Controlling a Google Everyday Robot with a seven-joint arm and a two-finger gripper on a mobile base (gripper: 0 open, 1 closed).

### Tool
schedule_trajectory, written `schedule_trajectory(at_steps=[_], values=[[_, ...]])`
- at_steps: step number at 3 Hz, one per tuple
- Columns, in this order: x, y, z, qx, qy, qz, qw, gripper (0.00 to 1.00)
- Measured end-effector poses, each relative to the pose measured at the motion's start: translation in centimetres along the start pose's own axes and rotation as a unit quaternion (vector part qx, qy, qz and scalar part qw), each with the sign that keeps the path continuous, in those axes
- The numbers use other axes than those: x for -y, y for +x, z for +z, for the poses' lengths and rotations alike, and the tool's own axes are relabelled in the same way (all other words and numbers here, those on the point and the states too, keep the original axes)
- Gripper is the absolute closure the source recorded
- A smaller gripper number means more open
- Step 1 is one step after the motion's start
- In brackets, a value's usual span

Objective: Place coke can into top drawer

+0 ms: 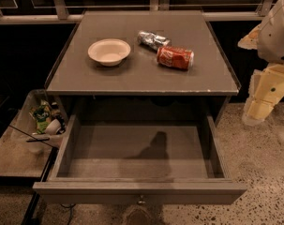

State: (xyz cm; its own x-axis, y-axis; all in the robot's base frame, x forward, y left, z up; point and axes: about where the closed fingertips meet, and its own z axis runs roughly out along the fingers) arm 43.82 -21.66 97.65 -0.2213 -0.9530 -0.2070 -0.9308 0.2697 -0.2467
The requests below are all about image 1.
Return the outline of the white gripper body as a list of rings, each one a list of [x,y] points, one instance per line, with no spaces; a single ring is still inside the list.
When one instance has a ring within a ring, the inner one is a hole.
[[[284,97],[284,65],[270,63],[263,71],[255,69],[248,93],[257,101],[278,104]]]

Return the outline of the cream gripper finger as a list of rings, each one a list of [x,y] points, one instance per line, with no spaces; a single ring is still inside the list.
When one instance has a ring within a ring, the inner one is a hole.
[[[250,94],[246,100],[242,121],[248,126],[257,126],[262,123],[278,104],[275,92],[266,94]]]
[[[255,26],[246,36],[238,41],[237,46],[246,50],[256,50],[260,28],[259,24]]]

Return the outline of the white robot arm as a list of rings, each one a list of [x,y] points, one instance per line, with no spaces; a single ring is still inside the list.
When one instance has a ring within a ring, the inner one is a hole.
[[[268,63],[263,71],[253,71],[243,111],[243,122],[256,126],[284,98],[284,0],[277,0],[268,15],[238,42],[238,46],[256,50],[260,59]]]

